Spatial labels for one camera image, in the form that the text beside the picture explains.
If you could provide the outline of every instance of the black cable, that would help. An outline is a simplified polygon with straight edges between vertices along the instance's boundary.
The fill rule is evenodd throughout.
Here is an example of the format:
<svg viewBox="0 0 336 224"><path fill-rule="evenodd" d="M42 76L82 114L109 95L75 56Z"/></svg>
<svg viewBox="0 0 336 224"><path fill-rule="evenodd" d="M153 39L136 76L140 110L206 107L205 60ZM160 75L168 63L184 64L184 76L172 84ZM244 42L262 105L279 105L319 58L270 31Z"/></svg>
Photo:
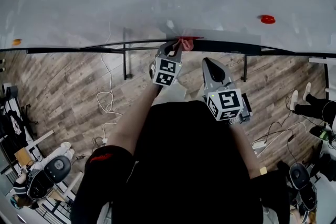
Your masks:
<svg viewBox="0 0 336 224"><path fill-rule="evenodd" d="M297 164L298 162L296 161L294 155L292 154L292 151L290 151L290 149L289 149L288 141L287 141L287 147L288 147L288 151L289 151L290 155L292 155L292 157L293 157L294 160L295 160L295 163Z"/></svg>
<svg viewBox="0 0 336 224"><path fill-rule="evenodd" d="M86 157L89 157L89 156L85 156L85 155L80 155L80 156L77 156L76 159L74 160L74 162L71 164L73 165L76 161L80 160L80 159L84 159Z"/></svg>
<svg viewBox="0 0 336 224"><path fill-rule="evenodd" d="M98 144L97 139L101 139L101 144ZM95 150L95 148L100 148L100 147L104 146L103 138L101 136L93 137L92 138L92 143L93 143L92 153Z"/></svg>
<svg viewBox="0 0 336 224"><path fill-rule="evenodd" d="M288 103L289 103L289 100L290 100L290 98L287 96L286 99L285 99L285 104L286 104L286 107L287 107L287 108L288 108L287 105L288 105ZM288 113L287 117L284 119L284 121L283 121L282 123L280 123L280 122L278 122L278 121L274 121L274 122L272 122L271 125L270 125L269 128L268 128L268 132L267 132L267 134L264 135L264 136L262 136L262 137L260 137L260 138L258 138L257 140L255 140L255 142L258 141L258 140L260 140L260 139L262 139L262 138L264 138L264 137L266 137L266 141L265 141L265 143L267 143L267 140L268 140L268 136L269 136L269 135L286 131L286 130L280 130L280 131L278 131L278 132L270 133L270 130L271 130L273 124L278 123L278 124L280 125L280 128L281 128L281 127L283 126L283 124L285 123L285 121L289 118L290 113L291 113L291 111L289 110L289 113Z"/></svg>
<svg viewBox="0 0 336 224"><path fill-rule="evenodd" d="M289 98L289 97L286 97L286 108L289 110L289 113L290 113L291 110L290 110L290 108L288 107L289 100L290 100L290 98ZM315 126L320 126L321 123L324 122L324 121L322 121L319 125L317 125L316 123L313 123L313 122L312 122L310 119L308 119L307 117L305 117L305 116L303 116L303 115L301 115L301 114L298 114L298 115L304 117L306 120L308 120L309 122L311 122L311 123L314 124Z"/></svg>
<svg viewBox="0 0 336 224"><path fill-rule="evenodd" d="M40 162L42 162L43 161L43 157L42 157L42 155L39 155L37 158L35 158L35 160L30 160L28 163L27 163L27 165L26 166L33 166L34 164L36 164L36 163L40 163Z"/></svg>
<svg viewBox="0 0 336 224"><path fill-rule="evenodd" d="M287 131L287 130L291 130L291 131L292 131L292 135L293 135L294 137L296 136L296 135L294 134L293 129L289 128L289 129L286 129L285 131Z"/></svg>

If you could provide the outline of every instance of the human arm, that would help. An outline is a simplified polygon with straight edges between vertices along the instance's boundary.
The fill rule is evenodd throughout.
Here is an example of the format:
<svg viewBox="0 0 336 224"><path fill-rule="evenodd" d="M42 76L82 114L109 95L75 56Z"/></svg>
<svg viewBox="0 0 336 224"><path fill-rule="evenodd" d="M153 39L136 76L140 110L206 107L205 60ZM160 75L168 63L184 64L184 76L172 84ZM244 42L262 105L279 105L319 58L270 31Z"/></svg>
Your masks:
<svg viewBox="0 0 336 224"><path fill-rule="evenodd" d="M27 180L27 174L22 172L21 176L17 180L15 180L15 182L21 185L24 182L26 182L26 180Z"/></svg>
<svg viewBox="0 0 336 224"><path fill-rule="evenodd" d="M303 217L302 216L300 216L300 212L299 212L299 210L297 210L297 209L292 209L291 211L290 211L290 214L291 214L291 218L293 218L295 221L296 221L296 223L302 223L302 221L303 221Z"/></svg>
<svg viewBox="0 0 336 224"><path fill-rule="evenodd" d="M239 124L230 126L232 137L246 165L250 179L260 176L260 164L254 153L243 128Z"/></svg>
<svg viewBox="0 0 336 224"><path fill-rule="evenodd" d="M134 154L143 124L159 88L159 85L152 82L148 84L135 103L120 118L107 141L107 145L119 146L125 148L132 155Z"/></svg>

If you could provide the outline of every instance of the black shirt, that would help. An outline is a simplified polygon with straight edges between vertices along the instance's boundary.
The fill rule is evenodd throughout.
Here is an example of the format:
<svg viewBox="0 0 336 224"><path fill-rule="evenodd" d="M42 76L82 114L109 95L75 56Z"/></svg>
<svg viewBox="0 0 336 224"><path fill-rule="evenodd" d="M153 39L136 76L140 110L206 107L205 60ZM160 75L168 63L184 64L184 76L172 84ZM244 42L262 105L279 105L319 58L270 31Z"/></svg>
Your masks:
<svg viewBox="0 0 336 224"><path fill-rule="evenodd" d="M112 223L263 222L228 126L199 101L153 106L134 156L116 146L93 153L72 223L96 223L108 201Z"/></svg>

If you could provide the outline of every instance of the white sneaker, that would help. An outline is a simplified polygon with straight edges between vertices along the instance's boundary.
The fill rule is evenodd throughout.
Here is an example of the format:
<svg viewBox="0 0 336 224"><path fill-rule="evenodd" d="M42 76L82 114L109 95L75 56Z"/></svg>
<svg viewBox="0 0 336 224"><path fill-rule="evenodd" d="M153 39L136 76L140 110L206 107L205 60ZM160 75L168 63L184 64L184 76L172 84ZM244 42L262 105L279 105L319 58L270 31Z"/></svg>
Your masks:
<svg viewBox="0 0 336 224"><path fill-rule="evenodd" d="M297 90L295 90L295 91L293 92L293 94L292 94L292 99L291 99L291 101L290 101L290 107L289 107L289 109L290 109L291 111L294 111L294 110L295 110L295 106L296 106L296 104L298 103L298 95L299 95L299 93L298 93Z"/></svg>
<svg viewBox="0 0 336 224"><path fill-rule="evenodd" d="M304 100L304 101L306 100L307 95L310 94L310 88L311 88L311 83L308 82L308 83L307 83L307 86L306 86L306 91L305 91L305 93L303 94L303 100Z"/></svg>
<svg viewBox="0 0 336 224"><path fill-rule="evenodd" d="M65 148L67 148L68 150L71 148L71 143L70 142L63 142L62 144L61 144L61 147L65 147Z"/></svg>

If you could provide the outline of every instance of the red logo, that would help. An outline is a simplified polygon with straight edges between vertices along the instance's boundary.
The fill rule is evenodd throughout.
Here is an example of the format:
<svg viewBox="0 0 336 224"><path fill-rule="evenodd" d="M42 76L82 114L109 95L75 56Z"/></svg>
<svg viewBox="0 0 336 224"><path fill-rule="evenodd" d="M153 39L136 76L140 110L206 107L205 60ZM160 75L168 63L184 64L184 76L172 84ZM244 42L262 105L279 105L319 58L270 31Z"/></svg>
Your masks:
<svg viewBox="0 0 336 224"><path fill-rule="evenodd" d="M112 155L113 155L112 153L106 153L104 155L94 157L94 158L92 158L90 163L92 163L93 161L105 161L106 159L109 159L110 157L112 157Z"/></svg>

